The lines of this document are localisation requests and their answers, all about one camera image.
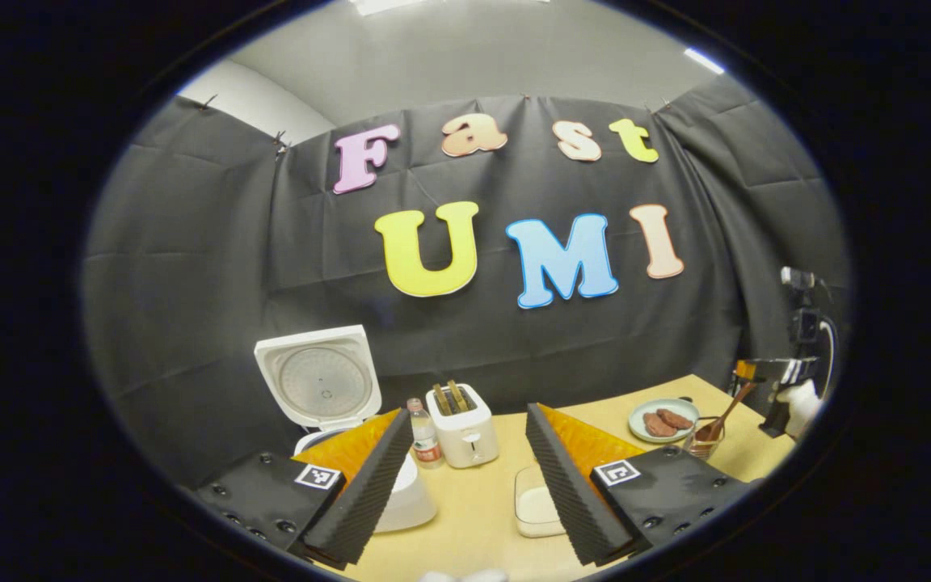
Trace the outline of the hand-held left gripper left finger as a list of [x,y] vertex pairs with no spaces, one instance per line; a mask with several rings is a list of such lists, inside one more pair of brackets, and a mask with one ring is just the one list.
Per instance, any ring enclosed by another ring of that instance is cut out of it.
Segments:
[[280,551],[343,570],[376,531],[413,442],[406,409],[289,456],[248,454],[195,489],[200,502]]

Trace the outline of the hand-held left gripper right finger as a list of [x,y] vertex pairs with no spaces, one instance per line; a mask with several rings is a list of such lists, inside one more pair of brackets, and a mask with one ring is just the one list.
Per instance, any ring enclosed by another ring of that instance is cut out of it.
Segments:
[[753,489],[680,447],[644,452],[541,403],[525,435],[584,566],[672,544]]

